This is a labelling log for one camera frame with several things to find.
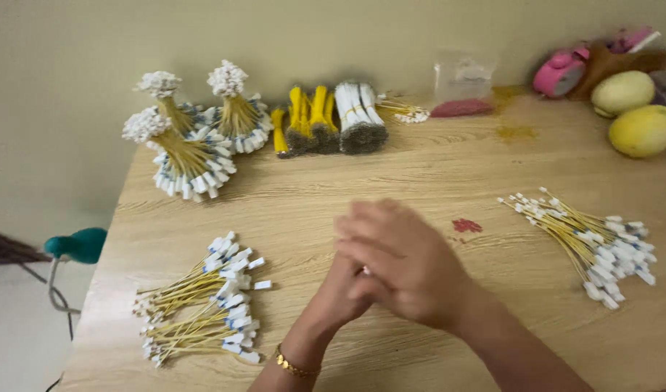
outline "green object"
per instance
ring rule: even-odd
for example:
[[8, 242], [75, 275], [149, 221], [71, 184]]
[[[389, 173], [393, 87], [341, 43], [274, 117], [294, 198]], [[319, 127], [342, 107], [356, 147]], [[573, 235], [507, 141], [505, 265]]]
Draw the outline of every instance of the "green object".
[[100, 227], [81, 229], [69, 236], [55, 236], [45, 242], [45, 252], [59, 259], [67, 254], [70, 259], [84, 264], [96, 264], [101, 256], [108, 232]]

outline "pink alarm clock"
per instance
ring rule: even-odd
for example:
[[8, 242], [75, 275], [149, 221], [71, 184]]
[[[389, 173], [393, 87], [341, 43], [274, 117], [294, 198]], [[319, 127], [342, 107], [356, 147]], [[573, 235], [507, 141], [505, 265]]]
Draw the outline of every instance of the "pink alarm clock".
[[560, 98], [572, 90], [584, 75], [586, 48], [557, 51], [534, 76], [534, 90], [549, 98]]

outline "beige wall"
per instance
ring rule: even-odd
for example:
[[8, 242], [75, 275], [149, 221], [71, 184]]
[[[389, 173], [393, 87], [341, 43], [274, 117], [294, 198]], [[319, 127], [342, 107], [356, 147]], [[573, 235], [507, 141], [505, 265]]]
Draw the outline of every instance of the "beige wall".
[[131, 91], [148, 71], [182, 77], [193, 102], [216, 102], [205, 81], [223, 58], [269, 101], [350, 70], [421, 91], [436, 49], [484, 48], [506, 85], [626, 24], [666, 43], [666, 1], [0, 0], [0, 230], [39, 244], [110, 224], [135, 148], [120, 129], [151, 103]]

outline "cable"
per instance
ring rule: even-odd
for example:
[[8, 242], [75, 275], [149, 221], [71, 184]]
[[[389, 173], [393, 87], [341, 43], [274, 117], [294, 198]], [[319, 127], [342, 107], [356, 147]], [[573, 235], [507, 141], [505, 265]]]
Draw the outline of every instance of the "cable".
[[[21, 268], [24, 269], [25, 272], [30, 273], [37, 281], [41, 282], [44, 285], [48, 284], [48, 281], [40, 276], [37, 272], [31, 269], [31, 267], [27, 266], [24, 263], [17, 263]], [[69, 304], [67, 303], [67, 300], [65, 299], [65, 296], [62, 295], [62, 293], [57, 289], [57, 287], [53, 287], [52, 291], [54, 291], [55, 295], [57, 298], [59, 298], [60, 302], [64, 305], [64, 307], [69, 307]], [[74, 328], [72, 327], [72, 313], [67, 312], [67, 326], [69, 327], [70, 331], [70, 340], [74, 340]], [[58, 378], [52, 385], [48, 387], [48, 389], [45, 389], [45, 392], [50, 392], [54, 387], [56, 387], [60, 381], [62, 381], [62, 377]]]

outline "red stain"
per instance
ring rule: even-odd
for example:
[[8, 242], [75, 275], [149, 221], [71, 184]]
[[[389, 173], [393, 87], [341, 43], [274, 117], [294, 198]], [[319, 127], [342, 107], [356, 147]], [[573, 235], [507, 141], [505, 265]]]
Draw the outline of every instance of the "red stain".
[[456, 230], [459, 233], [463, 233], [466, 231], [469, 231], [471, 233], [483, 232], [483, 227], [481, 227], [478, 223], [474, 222], [473, 220], [461, 218], [459, 220], [452, 220], [451, 222], [454, 224], [454, 230]]

